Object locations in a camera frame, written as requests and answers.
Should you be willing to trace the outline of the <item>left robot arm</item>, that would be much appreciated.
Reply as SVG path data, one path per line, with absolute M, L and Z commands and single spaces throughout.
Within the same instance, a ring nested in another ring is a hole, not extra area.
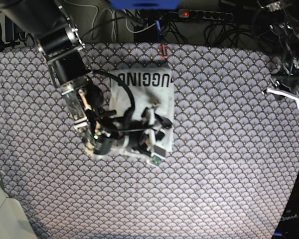
M 257 3 L 269 14 L 269 29 L 282 48 L 280 69 L 271 75 L 273 87 L 299 96 L 299 0 L 259 0 Z

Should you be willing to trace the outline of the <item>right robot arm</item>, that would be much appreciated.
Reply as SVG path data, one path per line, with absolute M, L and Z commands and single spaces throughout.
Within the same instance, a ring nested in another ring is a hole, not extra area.
M 33 35 L 87 153 L 116 150 L 153 163 L 166 157 L 173 127 L 170 69 L 89 69 L 75 24 L 54 0 L 0 0 L 0 10 Z

